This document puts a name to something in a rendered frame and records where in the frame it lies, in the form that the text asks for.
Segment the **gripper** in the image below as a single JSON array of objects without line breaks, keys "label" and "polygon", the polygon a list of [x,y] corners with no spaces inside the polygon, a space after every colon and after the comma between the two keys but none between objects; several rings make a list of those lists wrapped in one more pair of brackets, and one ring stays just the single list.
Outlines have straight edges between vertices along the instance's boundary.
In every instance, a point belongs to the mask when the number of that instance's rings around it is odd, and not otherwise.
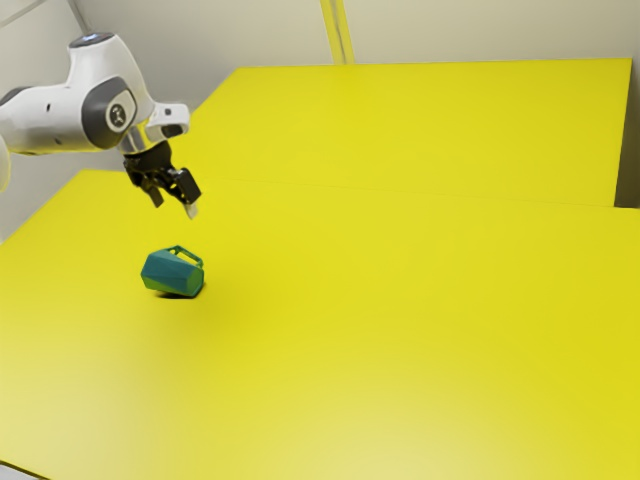
[{"label": "gripper", "polygon": [[188,169],[174,169],[171,155],[169,143],[160,142],[144,152],[125,155],[124,168],[132,184],[149,196],[155,208],[164,203],[160,188],[167,188],[193,220],[198,214],[197,201],[202,192]]}]

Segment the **teal faceted mug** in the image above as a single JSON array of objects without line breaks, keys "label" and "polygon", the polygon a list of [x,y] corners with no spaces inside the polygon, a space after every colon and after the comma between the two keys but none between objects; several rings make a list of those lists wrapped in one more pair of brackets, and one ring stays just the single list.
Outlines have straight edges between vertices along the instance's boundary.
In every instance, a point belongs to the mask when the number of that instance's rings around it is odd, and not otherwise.
[{"label": "teal faceted mug", "polygon": [[204,261],[175,245],[150,253],[140,275],[147,289],[194,298],[204,286]]}]

